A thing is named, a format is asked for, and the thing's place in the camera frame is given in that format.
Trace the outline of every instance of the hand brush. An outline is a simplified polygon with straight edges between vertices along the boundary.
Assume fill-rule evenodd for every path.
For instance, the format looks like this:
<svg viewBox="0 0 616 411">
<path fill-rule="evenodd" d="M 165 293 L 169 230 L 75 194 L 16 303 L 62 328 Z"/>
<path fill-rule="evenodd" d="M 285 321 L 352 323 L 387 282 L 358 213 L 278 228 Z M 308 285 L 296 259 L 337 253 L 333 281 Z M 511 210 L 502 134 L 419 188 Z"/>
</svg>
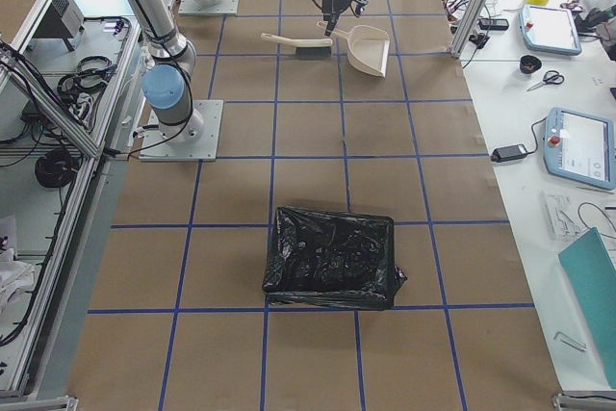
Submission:
<svg viewBox="0 0 616 411">
<path fill-rule="evenodd" d="M 295 57 L 298 60 L 322 60 L 331 55 L 333 40 L 323 39 L 289 39 L 275 36 L 274 34 L 262 33 L 261 39 L 267 42 L 281 43 L 295 47 Z"/>
</svg>

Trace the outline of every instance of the scissors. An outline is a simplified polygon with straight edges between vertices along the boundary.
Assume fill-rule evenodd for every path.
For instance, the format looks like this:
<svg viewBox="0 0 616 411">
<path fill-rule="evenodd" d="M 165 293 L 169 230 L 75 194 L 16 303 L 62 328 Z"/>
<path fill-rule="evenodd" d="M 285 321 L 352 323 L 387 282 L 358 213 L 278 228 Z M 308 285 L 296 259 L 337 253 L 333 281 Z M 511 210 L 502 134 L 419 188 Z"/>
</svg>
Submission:
<svg viewBox="0 0 616 411">
<path fill-rule="evenodd" d="M 535 84 L 527 91 L 539 89 L 540 87 L 547 85 L 559 86 L 563 82 L 565 82 L 565 76 L 560 74 L 558 71 L 554 71 L 553 69 L 551 69 L 543 75 L 543 79 L 539 84 Z"/>
</svg>

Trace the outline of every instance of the electronic device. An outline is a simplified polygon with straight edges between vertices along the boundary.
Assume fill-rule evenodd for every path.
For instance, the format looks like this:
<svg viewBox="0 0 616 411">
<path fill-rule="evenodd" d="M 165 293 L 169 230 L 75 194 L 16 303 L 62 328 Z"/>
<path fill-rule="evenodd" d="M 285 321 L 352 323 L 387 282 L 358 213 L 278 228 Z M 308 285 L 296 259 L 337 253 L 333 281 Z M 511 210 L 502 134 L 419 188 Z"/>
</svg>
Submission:
<svg viewBox="0 0 616 411">
<path fill-rule="evenodd" d="M 480 18 L 479 29 L 482 31 L 506 31 L 509 21 L 506 18 Z"/>
<path fill-rule="evenodd" d="M 614 124 L 604 117 L 553 108 L 546 118 L 548 172 L 604 190 L 616 188 Z"/>
<path fill-rule="evenodd" d="M 520 9 L 520 25 L 526 48 L 560 55 L 579 55 L 581 44 L 571 12 L 537 5 Z"/>
<path fill-rule="evenodd" d="M 530 154 L 523 144 L 511 144 L 509 146 L 501 146 L 492 151 L 490 159 L 494 163 L 506 163 L 523 159 Z"/>
<path fill-rule="evenodd" d="M 74 0 L 52 0 L 38 26 L 35 39 L 74 39 L 84 23 L 84 14 Z"/>
</svg>

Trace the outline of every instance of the metal bracket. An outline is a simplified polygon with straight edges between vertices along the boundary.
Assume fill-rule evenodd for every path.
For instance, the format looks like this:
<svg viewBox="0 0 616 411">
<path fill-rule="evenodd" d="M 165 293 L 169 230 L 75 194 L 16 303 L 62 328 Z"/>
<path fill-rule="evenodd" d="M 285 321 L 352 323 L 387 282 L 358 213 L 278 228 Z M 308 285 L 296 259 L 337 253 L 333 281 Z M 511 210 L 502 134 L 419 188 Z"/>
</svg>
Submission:
<svg viewBox="0 0 616 411">
<path fill-rule="evenodd" d="M 18 401 L 0 404 L 1 411 L 76 411 L 79 400 L 75 397 L 61 397 L 35 401 Z"/>
<path fill-rule="evenodd" d="M 142 161 L 214 161 L 218 151 L 218 136 L 222 121 L 222 100 L 194 100 L 193 107 L 203 116 L 201 136 L 195 141 L 163 142 L 140 152 Z M 158 124 L 158 118 L 152 112 L 148 124 Z M 159 131 L 146 132 L 143 146 L 165 141 Z"/>
<path fill-rule="evenodd" d="M 210 7 L 203 7 L 194 0 L 182 0 L 180 15 L 185 16 L 216 16 L 221 14 L 238 14 L 240 0 L 222 0 Z"/>
<path fill-rule="evenodd" d="M 552 397 L 552 404 L 556 411 L 614 411 L 616 401 L 606 398 L 576 398 L 566 395 L 555 395 Z"/>
</svg>

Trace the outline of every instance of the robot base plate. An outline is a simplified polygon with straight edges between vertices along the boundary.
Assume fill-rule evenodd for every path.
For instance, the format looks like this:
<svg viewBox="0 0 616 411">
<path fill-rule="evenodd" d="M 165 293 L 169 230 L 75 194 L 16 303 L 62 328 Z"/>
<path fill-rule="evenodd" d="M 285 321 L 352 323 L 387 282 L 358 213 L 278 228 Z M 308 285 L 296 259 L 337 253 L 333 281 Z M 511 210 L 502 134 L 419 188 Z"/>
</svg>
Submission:
<svg viewBox="0 0 616 411">
<path fill-rule="evenodd" d="M 218 151 L 218 136 L 222 121 L 222 100 L 194 100 L 195 111 L 203 117 L 203 133 L 195 141 L 173 143 L 165 142 L 140 152 L 142 161 L 214 161 Z M 148 124 L 158 124 L 158 118 L 152 111 Z M 143 146 L 163 141 L 159 131 L 148 131 L 143 137 Z"/>
<path fill-rule="evenodd" d="M 194 0 L 182 0 L 179 13 L 185 16 L 215 16 L 220 14 L 238 14 L 240 0 L 222 0 L 210 7 L 197 4 Z"/>
</svg>

